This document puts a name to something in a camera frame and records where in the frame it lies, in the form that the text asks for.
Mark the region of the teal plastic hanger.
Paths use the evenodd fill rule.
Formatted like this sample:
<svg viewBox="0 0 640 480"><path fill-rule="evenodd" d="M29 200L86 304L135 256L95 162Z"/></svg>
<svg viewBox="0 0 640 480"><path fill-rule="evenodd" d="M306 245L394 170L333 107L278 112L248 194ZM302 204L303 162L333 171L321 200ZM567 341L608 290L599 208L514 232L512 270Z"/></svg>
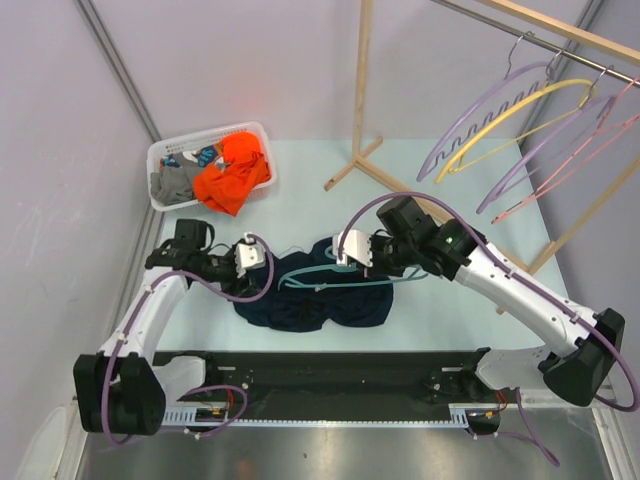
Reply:
<svg viewBox="0 0 640 480"><path fill-rule="evenodd" d="M328 289L386 287L423 280L428 276L419 267L415 267L408 276L390 277L365 273L357 267L339 266L336 264L331 237L318 240L307 257L309 260L307 266L285 268L277 283L279 291L310 289L320 292Z"/></svg>

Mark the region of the navy blue shorts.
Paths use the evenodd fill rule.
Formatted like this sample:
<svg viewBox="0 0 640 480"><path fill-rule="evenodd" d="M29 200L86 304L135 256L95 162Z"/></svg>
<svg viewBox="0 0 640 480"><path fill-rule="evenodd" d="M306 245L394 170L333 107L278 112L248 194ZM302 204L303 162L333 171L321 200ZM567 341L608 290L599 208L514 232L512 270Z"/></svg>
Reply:
<svg viewBox="0 0 640 480"><path fill-rule="evenodd" d="M275 257L268 292L255 302L236 303L236 313L251 325L293 333L318 331L327 320L349 328L371 328L385 323L394 300L393 285L320 292L279 291L277 283L285 268L307 266L310 252L297 251Z"/></svg>

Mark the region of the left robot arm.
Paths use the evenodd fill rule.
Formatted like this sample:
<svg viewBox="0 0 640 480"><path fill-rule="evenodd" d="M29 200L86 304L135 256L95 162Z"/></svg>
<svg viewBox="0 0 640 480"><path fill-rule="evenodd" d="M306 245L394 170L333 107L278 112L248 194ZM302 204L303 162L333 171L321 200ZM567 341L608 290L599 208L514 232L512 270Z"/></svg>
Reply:
<svg viewBox="0 0 640 480"><path fill-rule="evenodd" d="M173 236L147 257L121 323L97 353L76 360L73 379L86 432L122 445L156 434L167 407L183 397L207 400L219 392L221 376L202 358L179 356L152 365L168 321L192 285L235 304L256 302L271 287L274 256L260 236L246 233L221 255L213 252L214 238L211 224L178 220Z"/></svg>

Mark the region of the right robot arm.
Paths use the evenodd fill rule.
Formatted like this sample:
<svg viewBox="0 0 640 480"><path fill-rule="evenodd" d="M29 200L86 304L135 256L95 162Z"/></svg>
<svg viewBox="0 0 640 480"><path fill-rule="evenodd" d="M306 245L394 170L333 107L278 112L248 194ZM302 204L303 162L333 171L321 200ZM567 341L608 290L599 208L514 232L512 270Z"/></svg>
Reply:
<svg viewBox="0 0 640 480"><path fill-rule="evenodd" d="M596 312L562 297L459 216L437 224L407 194L386 195L376 216L390 236L373 239L375 264L396 269L418 265L456 282L496 303L543 341L539 353L487 350L461 376L469 399L484 401L498 389L530 380L573 405L591 404L621 348L625 319L619 312Z"/></svg>

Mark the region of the pink plastic hanger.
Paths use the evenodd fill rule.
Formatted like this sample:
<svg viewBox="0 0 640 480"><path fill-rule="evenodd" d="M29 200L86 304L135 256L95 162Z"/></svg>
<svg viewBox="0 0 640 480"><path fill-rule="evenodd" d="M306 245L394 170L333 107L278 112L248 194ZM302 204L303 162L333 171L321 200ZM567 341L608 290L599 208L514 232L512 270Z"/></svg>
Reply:
<svg viewBox="0 0 640 480"><path fill-rule="evenodd" d="M636 113L629 118L620 121L618 123L611 123L608 121L610 114L616 110L616 107L623 104L625 95L633 87L639 86L639 78L632 79L622 90L616 95L607 97L598 97L595 100L589 100L584 107L577 111L577 114L581 114L587 110L588 107L595 107L600 103L604 103L604 107L597 116L598 124L597 128L591 132L586 140L577 147L564 162L538 187L527 197L512 205L505 211L498 214L493 220L492 224L500 223L516 212L527 207L529 204L537 201L556 187L560 186L563 182L573 176L580 168L586 165L591 159L603 153L611 144L617 142L627 131L632 129L639 122L639 114ZM544 139L537 147L527 153L514 167L512 167L504 177L490 190L485 199L481 202L477 209L477 213L482 213L484 209L495 199L504 194L507 190L512 189L516 184L520 183L524 179L533 175L538 167L534 168L529 174L510 183L514 175L526 166L526 164L535 156L536 152L542 148L547 141L551 141L552 138L562 130L562 127L558 127L552 134ZM602 143L597 149L593 150L588 156L581 159L579 163L575 162L592 143L603 136L609 135L610 138Z"/></svg>

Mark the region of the yellow plastic hanger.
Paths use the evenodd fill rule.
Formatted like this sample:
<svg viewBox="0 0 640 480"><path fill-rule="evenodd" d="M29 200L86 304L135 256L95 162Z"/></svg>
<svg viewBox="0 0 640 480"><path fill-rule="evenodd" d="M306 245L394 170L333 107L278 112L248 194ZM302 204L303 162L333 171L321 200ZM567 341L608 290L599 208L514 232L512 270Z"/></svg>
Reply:
<svg viewBox="0 0 640 480"><path fill-rule="evenodd" d="M537 78L528 88L515 93L512 97L497 105L495 109L487 111L480 117L478 122L468 125L466 130L462 129L482 107L495 100L507 87L517 83L517 81L531 73L540 72L544 75ZM442 134L424 159L418 178L423 179L432 172L436 172L437 175L434 177L434 182L439 184L447 175L466 169L468 165L464 162L463 157L480 140L484 139L512 116L519 114L520 111L528 108L538 100L571 87L581 87L583 91L577 106L568 113L561 115L561 119L578 113L594 96L594 88L590 80L583 78L557 80L550 61L532 62L518 69L508 69L499 81L491 85L469 105Z"/></svg>

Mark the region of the orange garment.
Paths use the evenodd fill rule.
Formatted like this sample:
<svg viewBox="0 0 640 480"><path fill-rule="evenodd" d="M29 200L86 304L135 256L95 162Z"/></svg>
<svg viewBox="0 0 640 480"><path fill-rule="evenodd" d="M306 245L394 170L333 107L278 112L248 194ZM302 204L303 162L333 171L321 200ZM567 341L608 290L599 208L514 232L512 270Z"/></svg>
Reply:
<svg viewBox="0 0 640 480"><path fill-rule="evenodd" d="M194 180L196 199L209 209L236 216L251 191L272 178L259 138L237 132L220 142L227 166L221 170L210 164Z"/></svg>

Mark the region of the grey garment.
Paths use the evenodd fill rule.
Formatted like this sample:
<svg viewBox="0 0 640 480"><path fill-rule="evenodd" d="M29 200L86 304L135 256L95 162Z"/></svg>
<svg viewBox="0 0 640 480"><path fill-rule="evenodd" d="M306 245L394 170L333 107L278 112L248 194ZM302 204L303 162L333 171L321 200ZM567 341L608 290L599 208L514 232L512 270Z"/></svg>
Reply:
<svg viewBox="0 0 640 480"><path fill-rule="evenodd" d="M163 205L174 205L195 199L194 180L200 168L164 167L150 175L151 197Z"/></svg>

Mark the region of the blue patterned garment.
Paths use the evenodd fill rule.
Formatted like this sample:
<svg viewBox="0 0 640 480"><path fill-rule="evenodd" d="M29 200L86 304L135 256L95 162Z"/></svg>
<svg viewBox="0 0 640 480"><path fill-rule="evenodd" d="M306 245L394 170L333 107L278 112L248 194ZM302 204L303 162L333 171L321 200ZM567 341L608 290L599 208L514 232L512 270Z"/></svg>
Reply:
<svg viewBox="0 0 640 480"><path fill-rule="evenodd" d="M200 168L205 168L210 164L214 164L222 169L226 167L222 150L217 144L164 156L159 161L159 166L161 168L178 168L187 161L197 164Z"/></svg>

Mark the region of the metal hanging rod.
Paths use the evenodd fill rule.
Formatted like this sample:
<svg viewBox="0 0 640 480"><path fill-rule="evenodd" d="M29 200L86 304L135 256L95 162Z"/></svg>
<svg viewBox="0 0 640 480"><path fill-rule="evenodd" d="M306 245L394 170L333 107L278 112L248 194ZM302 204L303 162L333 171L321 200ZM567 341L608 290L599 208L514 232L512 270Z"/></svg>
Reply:
<svg viewBox="0 0 640 480"><path fill-rule="evenodd" d="M452 1L435 1L435 4L443 6L458 14L462 14L475 21L481 22L501 32L507 33L513 37L522 39L539 48L553 52L554 54L559 54L570 61L591 68L592 70L599 71L602 75L607 75L622 82L631 83L632 85L639 87L638 80L634 80L632 77L615 70L613 67L607 67L606 65L596 63L587 57L578 55L576 50L571 49L571 47L589 47L621 62L626 62L638 67L639 52L630 47L598 36L588 30L578 28L577 26L569 25L566 22L562 22L532 9L525 8L512 1L482 1L482 4L513 18L522 20L529 25L539 27L547 32L560 36L567 41L567 44L564 47L557 46L539 38L532 32L517 30L503 22L463 7Z"/></svg>

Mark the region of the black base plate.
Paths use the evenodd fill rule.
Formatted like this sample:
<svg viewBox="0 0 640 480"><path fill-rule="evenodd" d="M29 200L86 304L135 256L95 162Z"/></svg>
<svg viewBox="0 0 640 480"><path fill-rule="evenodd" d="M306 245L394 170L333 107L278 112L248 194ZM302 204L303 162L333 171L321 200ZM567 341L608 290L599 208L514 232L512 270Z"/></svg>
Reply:
<svg viewBox="0 0 640 480"><path fill-rule="evenodd" d="M197 432L229 426L436 426L496 430L514 405L475 374L479 352L241 353L197 351L205 393L167 420Z"/></svg>

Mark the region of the wooden clothes rack frame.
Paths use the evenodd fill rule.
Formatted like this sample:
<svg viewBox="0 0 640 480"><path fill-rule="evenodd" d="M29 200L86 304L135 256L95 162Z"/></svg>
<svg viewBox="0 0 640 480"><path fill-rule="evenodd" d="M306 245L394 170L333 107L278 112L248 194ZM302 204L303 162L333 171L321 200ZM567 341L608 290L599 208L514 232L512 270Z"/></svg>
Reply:
<svg viewBox="0 0 640 480"><path fill-rule="evenodd" d="M578 28L591 31L591 26L597 21L602 8L607 3L605 1L589 1L580 20ZM360 3L359 34L356 61L355 78L355 105L352 127L352 144L349 163L331 177L324 185L325 191L330 191L341 182L349 173L359 170L383 185L387 189L398 192L406 190L407 185L385 172L380 167L373 164L368 157L372 155L384 142L384 138L379 136L366 148L362 148L362 137L364 131L364 109L365 96L368 80L369 46L372 31L374 3L372 1L362 1ZM639 170L639 161L633 160L618 177L606 187L597 199L580 215L580 217L564 232L559 239L549 242L549 244L536 257L533 264L528 265L516 257L511 260L517 265L527 269L530 273L537 272L552 257L554 257L580 230L589 222L597 212L609 201L615 193Z"/></svg>

